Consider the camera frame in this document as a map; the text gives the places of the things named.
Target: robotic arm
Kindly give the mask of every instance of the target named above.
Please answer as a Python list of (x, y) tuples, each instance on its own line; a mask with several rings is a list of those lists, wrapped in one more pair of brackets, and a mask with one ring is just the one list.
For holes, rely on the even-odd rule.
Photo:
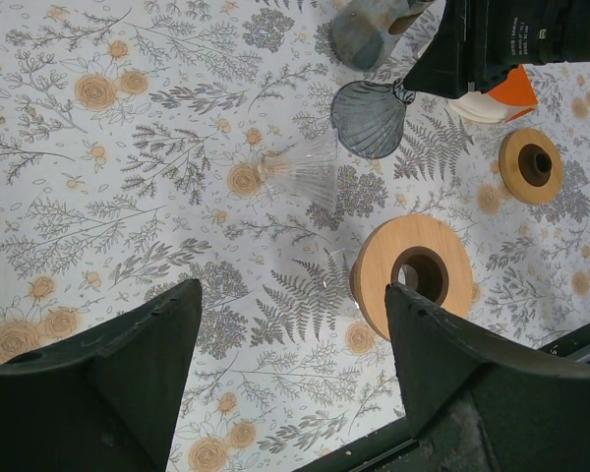
[(590, 62), (590, 0), (447, 0), (404, 86), (459, 98), (493, 89), (520, 64), (564, 61)]

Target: gray shell-shaped object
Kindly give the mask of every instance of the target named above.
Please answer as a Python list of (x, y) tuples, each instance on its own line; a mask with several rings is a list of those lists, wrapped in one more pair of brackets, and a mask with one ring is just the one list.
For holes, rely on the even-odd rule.
[(393, 84), (353, 82), (341, 88), (332, 102), (332, 126), (341, 143), (353, 154), (381, 159), (402, 141), (406, 106), (415, 92)]

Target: small wooden lid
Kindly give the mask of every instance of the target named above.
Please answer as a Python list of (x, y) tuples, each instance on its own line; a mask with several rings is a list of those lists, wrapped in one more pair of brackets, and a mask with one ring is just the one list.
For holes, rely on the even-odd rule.
[(504, 184), (525, 204), (547, 204), (561, 190), (560, 152), (549, 137), (537, 130), (509, 135), (501, 146), (500, 166)]
[(415, 281), (407, 279), (407, 286), (449, 312), (467, 317), (472, 304), (472, 266), (461, 240), (442, 222), (413, 214), (379, 226), (352, 268), (352, 293), (375, 332), (390, 340), (384, 293), (403, 265), (414, 274)]

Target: clear shuttlecock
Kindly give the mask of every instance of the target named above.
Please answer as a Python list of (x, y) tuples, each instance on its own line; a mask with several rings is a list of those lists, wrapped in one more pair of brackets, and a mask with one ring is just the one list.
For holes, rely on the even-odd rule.
[(264, 155), (258, 164), (261, 179), (270, 185), (336, 211), (337, 136), (332, 130), (278, 155)]
[(393, 84), (352, 82), (338, 91), (331, 108), (338, 139), (353, 154), (381, 159), (402, 141), (406, 107), (415, 92), (398, 79)]

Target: floral tablecloth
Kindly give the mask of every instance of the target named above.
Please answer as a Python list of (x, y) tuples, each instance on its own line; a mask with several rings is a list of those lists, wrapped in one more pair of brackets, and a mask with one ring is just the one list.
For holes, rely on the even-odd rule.
[[(257, 178), (259, 156), (321, 136), (333, 94), (364, 77), (328, 47), (344, 5), (0, 1), (0, 363), (200, 279), (170, 471), (292, 470), (403, 415), (390, 345), (347, 285), (393, 217), (456, 231), (473, 322), (533, 347), (590, 322), (590, 65), (529, 68), (541, 103), (510, 125), (419, 94), (394, 156), (340, 150), (334, 213)], [(405, 73), (442, 9), (365, 77)], [(529, 126), (563, 155), (545, 206), (499, 174), (502, 139)]]

